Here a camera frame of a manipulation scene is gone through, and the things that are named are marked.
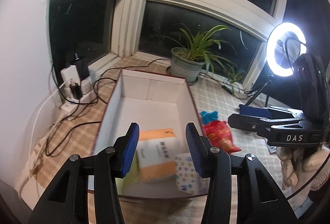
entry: tissue package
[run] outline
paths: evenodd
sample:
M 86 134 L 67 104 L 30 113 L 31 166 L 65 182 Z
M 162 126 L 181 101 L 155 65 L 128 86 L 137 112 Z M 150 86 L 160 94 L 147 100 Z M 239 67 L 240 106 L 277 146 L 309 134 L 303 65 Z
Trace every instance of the tissue package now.
M 178 189 L 191 195 L 207 194 L 209 179 L 201 178 L 195 171 L 190 153 L 175 156 Z
M 175 156 L 181 153 L 173 129 L 141 131 L 136 147 L 142 182 L 175 176 Z

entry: illuminated ring light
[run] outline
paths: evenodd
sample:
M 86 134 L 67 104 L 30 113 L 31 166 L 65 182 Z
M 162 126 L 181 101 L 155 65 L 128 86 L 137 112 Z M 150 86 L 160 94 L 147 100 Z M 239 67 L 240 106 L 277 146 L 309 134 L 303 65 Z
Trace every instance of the illuminated ring light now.
M 298 26 L 292 23 L 281 23 L 273 29 L 272 33 L 269 36 L 267 47 L 266 47 L 266 59 L 269 67 L 273 71 L 274 74 L 282 77 L 287 77 L 293 75 L 293 71 L 291 68 L 285 69 L 276 63 L 275 60 L 275 48 L 277 45 L 278 39 L 283 37 L 285 32 L 291 31 L 293 32 L 299 39 L 300 42 L 306 44 L 306 39 Z M 306 47 L 303 44 L 300 44 L 300 55 L 305 54 L 307 51 Z

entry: silver screw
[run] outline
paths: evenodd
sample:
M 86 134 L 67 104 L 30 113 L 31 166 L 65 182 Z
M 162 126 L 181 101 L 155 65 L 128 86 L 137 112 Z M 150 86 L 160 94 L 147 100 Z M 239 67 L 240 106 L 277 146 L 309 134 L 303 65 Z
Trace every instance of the silver screw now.
M 72 154 L 69 159 L 70 159 L 70 161 L 74 162 L 74 161 L 77 161 L 78 158 L 79 158 L 79 156 L 77 154 Z
M 106 153 L 114 153 L 114 151 L 115 151 L 114 147 L 107 147 L 107 148 L 105 149 L 105 152 L 106 152 Z
M 211 147 L 211 148 L 210 148 L 210 151 L 211 151 L 212 153 L 218 153 L 218 152 L 220 151 L 220 149 L 219 149 L 218 147 Z
M 246 157 L 247 157 L 250 161 L 254 161 L 254 160 L 256 159 L 255 155 L 252 154 L 252 153 L 248 153 L 248 154 L 246 155 Z

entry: red plastic package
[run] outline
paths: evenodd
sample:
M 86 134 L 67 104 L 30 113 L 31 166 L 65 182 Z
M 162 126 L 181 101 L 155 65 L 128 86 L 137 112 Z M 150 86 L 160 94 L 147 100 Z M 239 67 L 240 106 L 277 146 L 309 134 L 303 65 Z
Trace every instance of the red plastic package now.
M 230 129 L 226 121 L 213 121 L 203 126 L 207 138 L 212 146 L 223 149 L 228 154 L 241 151 L 233 144 Z

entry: spider plant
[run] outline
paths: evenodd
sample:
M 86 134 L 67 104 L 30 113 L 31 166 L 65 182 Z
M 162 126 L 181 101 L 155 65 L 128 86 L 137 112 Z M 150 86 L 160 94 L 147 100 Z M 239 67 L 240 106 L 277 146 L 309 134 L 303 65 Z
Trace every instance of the spider plant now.
M 193 35 L 186 25 L 184 25 L 184 24 L 181 24 L 181 25 L 184 26 L 184 28 L 180 28 L 180 31 L 182 32 L 183 36 L 186 39 L 186 45 L 183 45 L 181 43 L 181 36 L 179 36 L 179 40 L 173 39 L 168 36 L 163 36 L 168 39 L 171 39 L 172 41 L 176 42 L 177 44 L 179 44 L 181 47 L 184 48 L 183 51 L 175 53 L 178 57 L 182 57 L 186 60 L 190 60 L 190 61 L 194 61 L 194 62 L 205 62 L 207 71 L 209 70 L 209 67 L 211 67 L 212 73 L 214 73 L 214 67 L 213 67 L 211 60 L 217 62 L 223 69 L 225 69 L 225 66 L 223 65 L 221 60 L 224 60 L 226 62 L 229 62 L 229 63 L 235 65 L 227 58 L 215 55 L 212 52 L 210 52 L 210 46 L 212 44 L 214 44 L 214 43 L 217 44 L 218 49 L 220 50 L 221 43 L 226 42 L 226 41 L 218 39 L 218 38 L 211 38 L 212 35 L 214 35 L 218 31 L 228 29 L 228 27 L 223 26 L 223 25 L 218 25 L 218 26 L 211 28 L 208 31 L 205 31 L 205 32 L 199 31 L 196 35 Z
M 238 83 L 244 76 L 244 71 L 236 71 L 235 67 L 230 64 L 225 64 L 224 71 L 228 78 L 228 83 L 231 85 L 231 92 L 234 95 L 234 85 Z

